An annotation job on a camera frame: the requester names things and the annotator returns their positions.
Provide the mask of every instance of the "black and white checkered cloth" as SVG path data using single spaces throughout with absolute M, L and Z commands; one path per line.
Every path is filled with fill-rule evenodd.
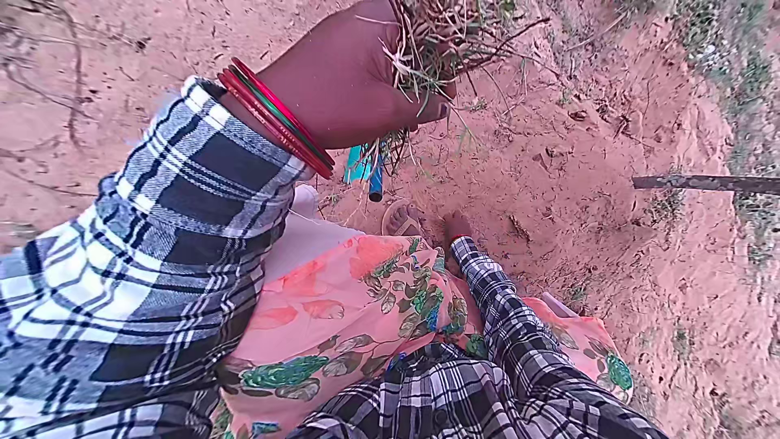
M 0 259 L 0 437 L 207 437 L 304 171 L 190 78 L 86 212 Z
M 349 386 L 288 437 L 666 437 L 572 366 L 470 237 L 451 249 L 484 317 L 489 361 L 429 344 Z
M 190 78 L 94 205 L 0 259 L 0 437 L 208 437 L 238 344 L 311 175 Z M 452 247 L 491 361 L 432 344 L 293 436 L 664 437 L 574 369 L 470 238 Z

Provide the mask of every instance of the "grass clump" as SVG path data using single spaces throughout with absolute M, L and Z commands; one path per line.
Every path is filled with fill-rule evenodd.
M 512 40 L 550 20 L 535 20 L 514 31 L 518 21 L 515 0 L 390 2 L 400 34 L 396 50 L 382 43 L 383 50 L 393 65 L 394 87 L 410 102 L 419 102 L 420 112 L 432 95 L 454 98 L 448 91 L 458 76 L 468 77 L 471 71 L 514 54 Z M 407 145 L 409 131 L 396 131 L 365 145 L 363 154 L 382 154 L 394 169 Z

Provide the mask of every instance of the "checkered sleeve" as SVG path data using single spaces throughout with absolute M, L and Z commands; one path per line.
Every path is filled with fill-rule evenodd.
M 466 275 L 484 319 L 488 359 L 509 378 L 515 396 L 528 413 L 542 414 L 536 424 L 555 426 L 561 433 L 592 430 L 594 437 L 665 437 L 639 413 L 580 372 L 523 303 L 501 265 L 477 249 L 471 237 L 452 242 L 453 257 Z
M 0 259 L 0 437 L 207 437 L 310 170 L 191 77 L 94 204 Z

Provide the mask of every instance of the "dry leaf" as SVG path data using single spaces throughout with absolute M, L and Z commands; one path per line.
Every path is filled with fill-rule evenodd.
M 523 226 L 520 225 L 520 221 L 517 220 L 514 213 L 509 216 L 509 220 L 512 222 L 512 226 L 515 227 L 515 231 L 517 232 L 518 236 L 526 240 L 526 242 L 531 242 L 531 236 L 523 228 Z

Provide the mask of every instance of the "finger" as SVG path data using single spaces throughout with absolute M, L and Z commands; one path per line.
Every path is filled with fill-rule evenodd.
M 418 102 L 414 93 L 407 92 L 405 95 L 402 91 L 393 89 L 392 94 L 397 123 L 412 131 L 416 130 L 420 123 L 444 119 L 449 114 L 449 100 L 444 96 L 431 93 L 426 101 L 425 96 L 421 95 Z

